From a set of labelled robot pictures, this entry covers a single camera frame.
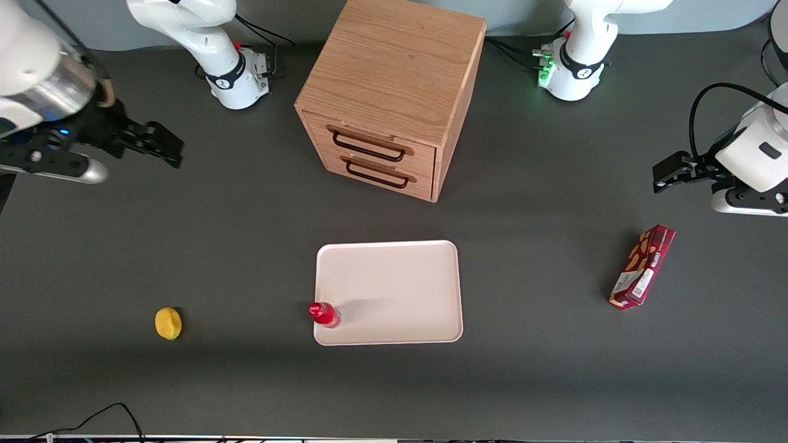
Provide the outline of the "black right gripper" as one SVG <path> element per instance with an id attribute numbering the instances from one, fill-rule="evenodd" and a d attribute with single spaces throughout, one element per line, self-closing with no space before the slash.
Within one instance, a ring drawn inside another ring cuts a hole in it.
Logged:
<path id="1" fill-rule="evenodd" d="M 158 122 L 135 123 L 122 104 L 89 104 L 65 119 L 42 121 L 2 137 L 2 170 L 50 178 L 106 178 L 104 164 L 71 149 L 90 146 L 121 159 L 127 150 L 152 155 L 172 168 L 183 161 L 183 141 Z"/>

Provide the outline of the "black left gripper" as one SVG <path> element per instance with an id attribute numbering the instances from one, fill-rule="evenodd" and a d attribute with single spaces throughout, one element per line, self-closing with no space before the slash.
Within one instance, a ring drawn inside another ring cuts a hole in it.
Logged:
<path id="1" fill-rule="evenodd" d="M 786 179 L 766 191 L 758 191 L 707 153 L 693 162 L 689 152 L 677 151 L 653 166 L 654 194 L 681 184 L 711 180 L 712 207 L 786 207 Z"/>

